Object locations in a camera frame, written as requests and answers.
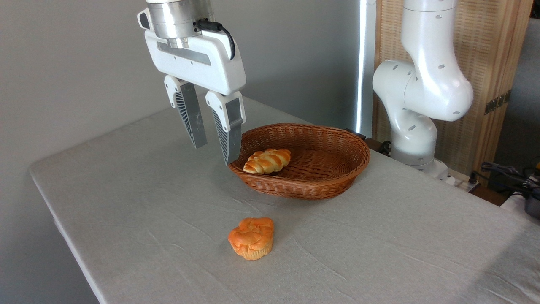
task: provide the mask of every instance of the woven wooden screen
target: woven wooden screen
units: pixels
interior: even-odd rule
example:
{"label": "woven wooden screen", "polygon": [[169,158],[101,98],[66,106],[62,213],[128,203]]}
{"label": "woven wooden screen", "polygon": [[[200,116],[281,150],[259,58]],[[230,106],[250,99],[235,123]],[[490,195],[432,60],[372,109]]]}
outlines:
{"label": "woven wooden screen", "polygon": [[[449,168],[469,174],[482,162],[493,161],[506,111],[504,97],[512,87],[531,7],[532,0],[459,0],[454,49],[474,89],[474,101],[460,120],[434,121],[435,157]],[[411,60],[400,41],[402,14],[403,0],[378,1],[376,65],[389,59]],[[485,114],[487,106],[492,110]],[[374,138],[390,140],[388,116],[378,98],[373,116]]]}

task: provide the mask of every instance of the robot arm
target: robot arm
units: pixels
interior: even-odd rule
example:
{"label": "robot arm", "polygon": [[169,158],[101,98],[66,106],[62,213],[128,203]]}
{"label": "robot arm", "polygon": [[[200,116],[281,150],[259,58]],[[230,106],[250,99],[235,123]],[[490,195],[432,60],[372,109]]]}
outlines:
{"label": "robot arm", "polygon": [[241,125],[246,121],[242,94],[246,74],[240,52],[221,24],[212,22],[210,0],[146,0],[138,14],[156,68],[195,148],[206,133],[194,85],[208,89],[225,163],[240,154]]}
{"label": "robot arm", "polygon": [[454,55],[456,5],[457,0],[409,0],[403,7],[401,43],[415,66],[404,102],[437,120],[458,120],[473,102],[473,88]]}
{"label": "robot arm", "polygon": [[379,65],[373,88],[390,119],[392,158],[445,180],[434,158],[437,130],[430,118],[455,121],[473,102],[473,89],[453,47],[457,0],[404,0],[401,43],[413,62]]}

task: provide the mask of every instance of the brown woven basket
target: brown woven basket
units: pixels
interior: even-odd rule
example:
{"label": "brown woven basket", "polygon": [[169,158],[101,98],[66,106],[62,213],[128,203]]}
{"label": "brown woven basket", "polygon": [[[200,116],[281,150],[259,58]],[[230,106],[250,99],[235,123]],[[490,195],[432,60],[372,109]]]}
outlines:
{"label": "brown woven basket", "polygon": [[[272,174],[243,171],[256,151],[288,149],[291,161]],[[345,192],[369,162],[366,143],[347,131],[317,125],[278,123],[242,135],[239,158],[229,165],[252,189],[275,196],[322,200]]]}

